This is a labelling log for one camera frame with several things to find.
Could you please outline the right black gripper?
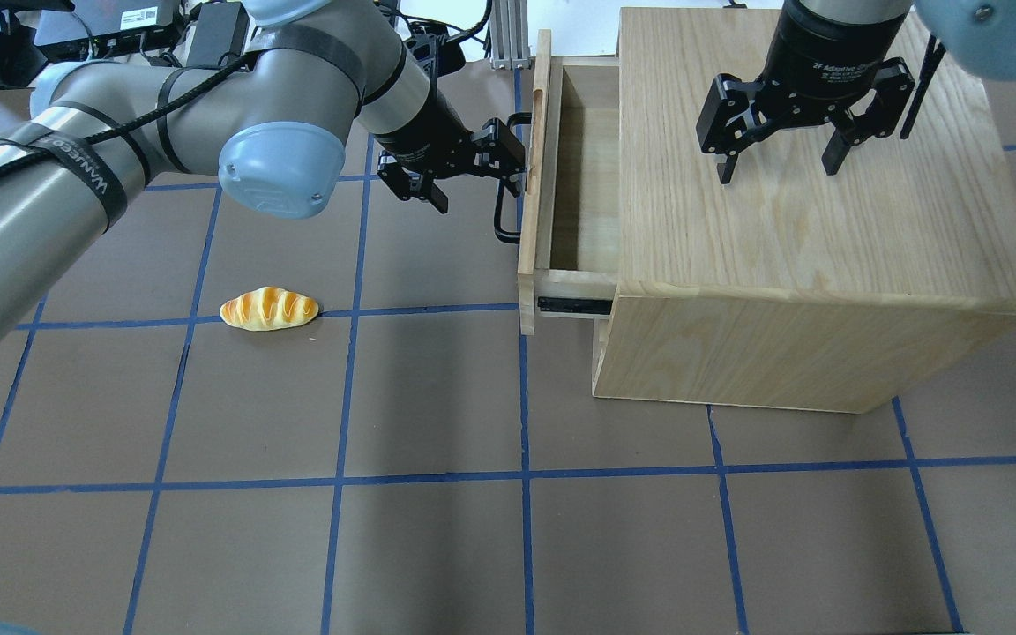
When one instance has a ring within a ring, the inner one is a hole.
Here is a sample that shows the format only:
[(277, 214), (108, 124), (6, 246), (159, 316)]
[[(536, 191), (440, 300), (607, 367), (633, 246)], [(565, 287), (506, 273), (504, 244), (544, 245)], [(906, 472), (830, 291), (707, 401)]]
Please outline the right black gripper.
[(701, 150), (716, 155), (719, 183), (729, 185), (742, 152), (777, 131), (833, 125), (821, 156), (827, 176), (855, 145), (891, 136), (915, 88), (907, 62), (887, 59), (891, 43), (888, 34), (835, 41), (780, 26), (752, 81), (714, 77), (695, 130)]

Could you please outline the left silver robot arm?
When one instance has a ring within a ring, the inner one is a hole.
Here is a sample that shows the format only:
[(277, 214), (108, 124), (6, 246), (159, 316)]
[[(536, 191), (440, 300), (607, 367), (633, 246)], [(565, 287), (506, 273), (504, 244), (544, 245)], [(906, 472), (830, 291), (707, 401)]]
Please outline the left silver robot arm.
[(0, 341), (162, 173), (218, 178), (254, 212), (322, 213), (352, 125), (380, 144), (398, 198), (446, 213), (438, 181), (490, 176), (523, 192), (507, 122), (468, 129), (371, 1), (245, 1), (249, 47), (217, 70), (110, 60), (44, 70), (31, 120), (0, 134)]

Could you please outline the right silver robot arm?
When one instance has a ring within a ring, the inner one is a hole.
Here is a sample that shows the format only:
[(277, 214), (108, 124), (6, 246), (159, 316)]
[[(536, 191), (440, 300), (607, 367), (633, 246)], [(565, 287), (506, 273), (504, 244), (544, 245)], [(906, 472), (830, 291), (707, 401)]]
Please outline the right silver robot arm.
[(827, 174), (870, 138), (910, 136), (939, 65), (1016, 81), (1016, 1), (786, 1), (766, 63), (711, 81), (695, 132), (731, 182), (739, 155), (782, 130), (831, 125)]

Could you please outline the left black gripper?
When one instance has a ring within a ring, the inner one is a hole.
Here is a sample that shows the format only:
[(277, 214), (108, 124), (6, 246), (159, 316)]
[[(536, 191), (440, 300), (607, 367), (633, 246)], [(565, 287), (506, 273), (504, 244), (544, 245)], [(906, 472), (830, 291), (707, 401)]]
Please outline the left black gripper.
[(412, 120), (377, 137), (382, 147), (377, 173), (396, 198), (419, 200), (447, 214), (447, 194), (436, 178), (467, 174), (496, 178), (505, 186), (523, 185), (526, 149), (500, 119), (472, 132), (442, 93), (428, 93)]

